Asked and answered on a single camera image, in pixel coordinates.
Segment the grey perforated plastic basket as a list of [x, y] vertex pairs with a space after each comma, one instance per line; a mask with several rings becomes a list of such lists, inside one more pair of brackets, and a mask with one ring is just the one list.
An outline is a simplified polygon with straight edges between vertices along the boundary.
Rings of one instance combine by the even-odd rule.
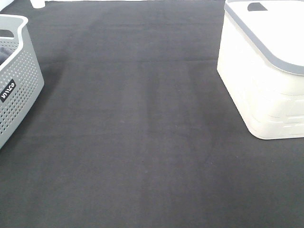
[[27, 23], [24, 16], [0, 16], [0, 28], [12, 33], [11, 37], [0, 37], [1, 48], [11, 51], [0, 64], [1, 145], [18, 128], [44, 86]]

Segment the grey microfibre towel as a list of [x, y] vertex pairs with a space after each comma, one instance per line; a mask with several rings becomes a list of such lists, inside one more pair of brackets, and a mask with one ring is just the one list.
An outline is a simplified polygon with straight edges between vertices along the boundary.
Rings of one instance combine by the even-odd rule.
[[3, 64], [13, 53], [13, 51], [6, 47], [0, 47], [0, 65]]

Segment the black table mat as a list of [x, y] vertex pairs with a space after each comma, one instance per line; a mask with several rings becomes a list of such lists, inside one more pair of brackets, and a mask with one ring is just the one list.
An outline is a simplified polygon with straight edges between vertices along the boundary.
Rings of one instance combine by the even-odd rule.
[[45, 81], [0, 151], [3, 228], [301, 228], [304, 141], [217, 73], [222, 0], [16, 0]]

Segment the white cup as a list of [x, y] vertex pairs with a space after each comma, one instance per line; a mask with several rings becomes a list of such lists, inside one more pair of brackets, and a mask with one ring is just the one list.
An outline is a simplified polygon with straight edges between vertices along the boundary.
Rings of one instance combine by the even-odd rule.
[[41, 9], [45, 7], [45, 0], [30, 0], [30, 3], [35, 9]]

